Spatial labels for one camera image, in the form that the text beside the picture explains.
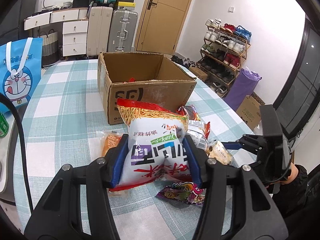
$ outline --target open cardboard box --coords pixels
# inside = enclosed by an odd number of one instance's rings
[[[195,86],[194,78],[162,54],[99,54],[98,88],[109,124],[123,123],[118,98],[155,103],[175,112]]]

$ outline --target beige suitcase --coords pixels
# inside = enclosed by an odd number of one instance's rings
[[[111,7],[91,8],[87,35],[88,56],[96,56],[100,52],[107,52],[112,10]]]

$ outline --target screw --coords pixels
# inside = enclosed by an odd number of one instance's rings
[[[217,163],[217,160],[214,159],[214,158],[209,158],[209,159],[207,160],[207,162],[208,162],[209,164],[216,164],[216,163]]]
[[[243,166],[242,166],[242,169],[243,169],[244,171],[250,171],[250,170],[251,170],[251,167],[250,167],[249,165],[243,165]]]
[[[68,170],[70,170],[70,168],[71,168],[70,164],[64,164],[64,165],[62,166],[62,169],[63,169],[64,171],[68,171]]]
[[[103,157],[97,159],[97,163],[98,163],[98,164],[103,164],[103,163],[105,163],[105,162],[106,162],[106,159],[103,158]]]

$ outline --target doraemon bag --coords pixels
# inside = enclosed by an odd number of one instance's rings
[[[8,42],[0,46],[0,93],[15,107],[30,101],[41,79],[42,38]],[[0,112],[8,108],[0,104]]]

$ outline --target barcode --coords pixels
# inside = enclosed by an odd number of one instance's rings
[[[202,137],[200,138],[200,141],[199,141],[199,144],[198,144],[198,148],[205,150],[205,149],[206,149],[206,146],[207,146],[207,142],[206,142],[206,140],[205,140],[205,137],[202,136]]]

